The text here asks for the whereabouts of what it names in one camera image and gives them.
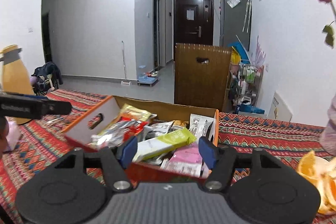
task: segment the red patterned tablecloth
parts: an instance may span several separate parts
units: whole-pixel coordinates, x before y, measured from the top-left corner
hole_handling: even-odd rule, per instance
[[[71,115],[56,123],[56,116],[48,115],[39,121],[20,126],[22,137],[15,150],[4,154],[0,161],[0,204],[15,223],[22,223],[15,209],[15,195],[19,187],[36,173],[70,150],[62,136],[62,130],[80,115],[101,102],[106,96],[70,90],[57,90],[48,96],[53,100],[70,101]],[[262,147],[282,162],[296,168],[300,158],[314,150],[327,160],[332,157],[318,142],[323,127],[279,122],[234,114],[219,114],[219,145],[229,144],[239,152],[251,153],[253,148]],[[101,180],[96,169],[88,171]],[[248,175],[248,170],[237,170],[235,180]],[[314,223],[336,223],[336,217],[318,217]]]
[[[22,223],[14,204],[17,190],[70,150],[62,136],[62,130],[101,102],[106,95],[57,90],[48,95],[48,98],[71,102],[71,114],[53,123],[50,121],[58,116],[47,115],[42,120],[33,120],[20,126],[22,136],[15,150],[5,153],[0,161],[0,204],[15,223]],[[89,173],[94,177],[100,175],[95,169],[89,170]]]
[[[267,150],[286,165],[296,168],[299,160],[314,150],[319,157],[331,160],[319,143],[323,127],[300,123],[219,113],[219,144],[231,145],[238,152],[252,153],[256,147]],[[249,174],[249,170],[237,170],[234,180]],[[334,224],[336,217],[316,217],[313,223]]]

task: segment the yellow thermos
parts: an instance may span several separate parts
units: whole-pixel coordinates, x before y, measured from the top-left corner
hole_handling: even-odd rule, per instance
[[[0,61],[3,61],[3,90],[5,92],[34,95],[28,71],[19,56],[21,50],[17,45],[10,45],[1,52],[3,54],[3,58],[0,58]],[[17,124],[30,121],[30,119],[26,118],[15,118],[15,120]]]

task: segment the black jacket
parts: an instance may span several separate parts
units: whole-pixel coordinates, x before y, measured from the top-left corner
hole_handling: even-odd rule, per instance
[[[58,80],[60,85],[63,84],[61,71],[53,62],[48,62],[42,67],[36,68],[32,76],[44,76],[44,79],[47,79],[48,75],[50,74],[53,74],[53,76]]]

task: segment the doorway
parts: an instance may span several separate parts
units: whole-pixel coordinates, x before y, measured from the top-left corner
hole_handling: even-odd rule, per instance
[[[166,65],[166,0],[153,0],[154,70]]]
[[[42,15],[42,44],[44,61],[46,63],[53,61],[53,56],[51,55],[50,46],[50,35],[49,35],[49,13]]]
[[[176,43],[213,43],[213,0],[174,0],[174,56]]]

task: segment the refrigerator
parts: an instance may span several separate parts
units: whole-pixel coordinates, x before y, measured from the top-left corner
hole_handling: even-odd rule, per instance
[[[227,47],[228,44],[237,42],[237,35],[245,49],[249,51],[252,19],[250,19],[251,21],[248,30],[248,18],[246,19],[245,30],[243,32],[247,1],[248,0],[241,0],[237,6],[231,8],[227,3],[227,0],[220,0],[220,46]]]

